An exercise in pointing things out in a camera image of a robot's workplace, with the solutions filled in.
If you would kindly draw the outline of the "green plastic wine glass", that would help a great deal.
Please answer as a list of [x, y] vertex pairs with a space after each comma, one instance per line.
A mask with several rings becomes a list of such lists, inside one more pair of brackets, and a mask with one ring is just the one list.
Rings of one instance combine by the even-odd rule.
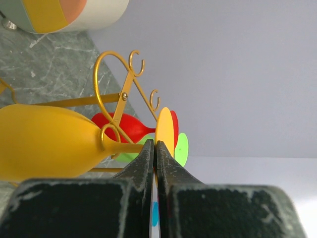
[[[185, 133], [178, 135], [177, 145], [174, 149], [174, 158], [181, 165], [185, 166], [188, 159], [189, 141]], [[129, 163], [137, 157], [138, 153], [120, 153], [115, 158], [116, 161]]]

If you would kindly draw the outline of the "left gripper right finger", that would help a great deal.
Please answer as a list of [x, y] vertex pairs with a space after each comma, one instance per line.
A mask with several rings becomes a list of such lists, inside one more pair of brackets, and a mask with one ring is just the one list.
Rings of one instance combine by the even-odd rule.
[[295, 207], [276, 186], [205, 184], [156, 145], [162, 238], [304, 238]]

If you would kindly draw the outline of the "yellow plastic wine glass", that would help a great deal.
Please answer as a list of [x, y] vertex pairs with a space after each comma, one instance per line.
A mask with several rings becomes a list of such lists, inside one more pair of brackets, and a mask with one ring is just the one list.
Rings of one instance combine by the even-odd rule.
[[107, 137], [85, 116], [65, 108], [14, 104], [0, 110], [0, 179], [75, 178], [116, 153], [141, 144]]

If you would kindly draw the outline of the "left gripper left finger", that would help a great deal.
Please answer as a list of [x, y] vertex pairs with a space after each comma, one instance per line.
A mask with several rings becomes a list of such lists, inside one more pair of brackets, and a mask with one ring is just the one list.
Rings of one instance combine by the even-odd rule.
[[29, 179], [0, 219], [3, 238], [148, 238], [154, 142], [111, 178]]

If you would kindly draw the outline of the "blue plastic wine glass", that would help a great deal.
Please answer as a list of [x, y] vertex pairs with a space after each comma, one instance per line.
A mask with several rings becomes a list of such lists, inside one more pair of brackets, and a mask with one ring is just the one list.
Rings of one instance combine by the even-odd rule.
[[158, 225], [159, 222], [159, 207], [156, 201], [153, 202], [153, 209], [152, 209], [152, 226], [155, 227]]

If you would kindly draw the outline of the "red plastic wine glass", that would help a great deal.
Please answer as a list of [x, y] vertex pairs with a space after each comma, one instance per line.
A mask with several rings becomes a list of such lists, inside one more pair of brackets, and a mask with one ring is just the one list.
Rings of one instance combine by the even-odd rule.
[[[170, 113], [173, 120], [175, 148], [178, 143], [179, 124], [176, 112], [170, 111]], [[109, 120], [102, 113], [97, 113], [92, 117], [92, 122], [94, 122], [99, 128], [102, 128], [105, 124], [109, 123]], [[156, 131], [155, 128], [147, 127], [136, 117], [125, 113], [122, 115], [119, 126], [134, 143], [139, 142], [145, 135]]]

